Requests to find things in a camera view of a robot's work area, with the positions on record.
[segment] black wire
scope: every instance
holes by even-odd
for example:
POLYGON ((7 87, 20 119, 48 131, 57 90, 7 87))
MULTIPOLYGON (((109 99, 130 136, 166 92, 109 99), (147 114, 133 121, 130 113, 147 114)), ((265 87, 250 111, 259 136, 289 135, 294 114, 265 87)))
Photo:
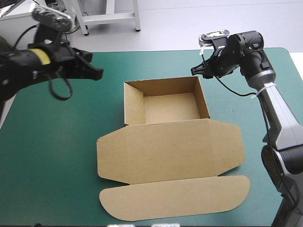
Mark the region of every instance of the black wire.
POLYGON ((73 32, 69 32, 69 33, 67 33, 67 32, 66 32, 66 34, 73 34, 74 32, 78 31, 78 30, 79 30, 79 28, 80 28, 80 26, 78 26, 78 27, 77 27, 77 29, 76 29, 75 31, 73 31, 73 32))
POLYGON ((33 25, 31 27, 29 27, 27 30, 25 30, 20 36, 19 38, 17 39, 17 41, 15 42, 15 45, 13 46, 13 49, 12 50, 15 50, 15 48, 17 47, 18 43, 20 42, 21 38, 31 29, 35 28, 36 25, 33 25))
POLYGON ((255 92, 250 92, 250 93, 247 93, 247 94, 239 94, 238 92, 235 92, 233 90, 231 90, 229 87, 227 87, 222 81, 220 81, 220 79, 217 77, 217 76, 214 76, 219 82, 220 84, 222 84, 227 90, 233 92, 234 94, 238 95, 238 96, 241 96, 241 97, 246 97, 246 96, 251 96, 251 95, 255 95, 256 93, 255 92))
POLYGON ((34 3, 36 3, 37 5, 40 5, 38 2, 36 2, 35 0, 32 0, 34 3))
POLYGON ((56 72, 56 75, 57 77, 61 78, 64 82, 65 82, 65 85, 67 86, 68 90, 69 90, 69 96, 67 97, 63 97, 63 96, 60 96, 59 94, 57 94, 54 90, 53 90, 53 78, 50 74, 46 73, 44 74, 47 79, 48 79, 48 88, 49 88, 49 91, 50 93, 58 100, 61 100, 61 101, 66 101, 68 100, 71 96, 72 96, 72 87, 71 87, 71 84, 70 82, 68 81, 68 79, 66 77, 64 77, 63 75, 61 75, 59 72, 56 72))

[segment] black robotic arm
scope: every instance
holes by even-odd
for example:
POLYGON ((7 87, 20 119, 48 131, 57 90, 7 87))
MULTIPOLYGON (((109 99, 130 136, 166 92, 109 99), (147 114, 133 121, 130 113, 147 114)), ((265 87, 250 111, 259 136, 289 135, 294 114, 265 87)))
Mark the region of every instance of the black robotic arm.
POLYGON ((16 43, 11 51, 0 52, 0 103, 13 97, 20 89, 44 81, 49 81, 51 94, 64 101, 72 96, 68 79, 102 78, 103 69, 90 64, 92 53, 72 48, 69 41, 61 38, 62 33, 72 26, 68 15, 39 5, 32 16, 39 24, 34 42, 28 45, 28 49, 17 50, 16 43), (55 78, 65 82, 69 96, 55 93, 52 84, 55 78))
POLYGON ((221 30, 200 35, 199 44, 203 62, 191 69, 192 75, 202 74, 206 79, 219 80, 240 67, 248 85, 258 91, 255 96, 259 98, 267 128, 262 161, 283 196, 272 226, 302 227, 303 126, 276 88, 276 73, 263 50, 262 35, 250 31, 229 36, 227 30, 221 30), (214 47, 208 60, 203 56, 205 46, 214 47))

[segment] open cardboard box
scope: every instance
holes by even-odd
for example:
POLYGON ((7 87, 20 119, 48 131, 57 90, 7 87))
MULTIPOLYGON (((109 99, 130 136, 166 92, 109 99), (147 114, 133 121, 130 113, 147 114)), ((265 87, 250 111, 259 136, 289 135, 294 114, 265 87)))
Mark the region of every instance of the open cardboard box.
POLYGON ((99 176, 130 184, 100 193, 112 216, 222 212, 244 201, 247 177, 217 177, 244 162, 240 128, 210 119, 199 77, 131 81, 124 88, 126 127, 97 141, 99 176))

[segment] yellow tape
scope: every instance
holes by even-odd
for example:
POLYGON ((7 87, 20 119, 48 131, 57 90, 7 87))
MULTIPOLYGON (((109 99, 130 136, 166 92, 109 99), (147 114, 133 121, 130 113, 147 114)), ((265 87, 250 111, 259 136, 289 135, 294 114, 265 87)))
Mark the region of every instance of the yellow tape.
POLYGON ((43 65, 47 65, 51 63, 51 60, 48 57, 47 53, 45 53, 43 50, 41 49, 28 49, 28 50, 35 53, 43 65))

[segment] green table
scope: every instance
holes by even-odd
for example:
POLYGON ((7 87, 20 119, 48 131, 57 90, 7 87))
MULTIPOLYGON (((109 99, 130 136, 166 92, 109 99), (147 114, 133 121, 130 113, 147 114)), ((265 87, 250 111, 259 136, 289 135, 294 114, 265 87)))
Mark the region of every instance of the green table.
MULTIPOLYGON (((278 88, 302 121, 303 84, 288 51, 266 53, 278 88)), ((102 189, 123 184, 98 176, 96 141, 124 126, 124 81, 190 76, 200 61, 198 51, 95 53, 93 65, 105 69, 104 78, 73 80, 74 96, 68 101, 52 98, 47 83, 21 90, 0 130, 0 225, 126 223, 111 217, 99 202, 102 189)), ((252 91, 239 70, 223 81, 241 93, 252 91)), ((215 79, 202 83, 211 117, 242 129, 246 162, 225 175, 248 176, 248 198, 224 213, 133 224, 269 226, 282 198, 260 158, 266 130, 258 100, 238 97, 215 79)))

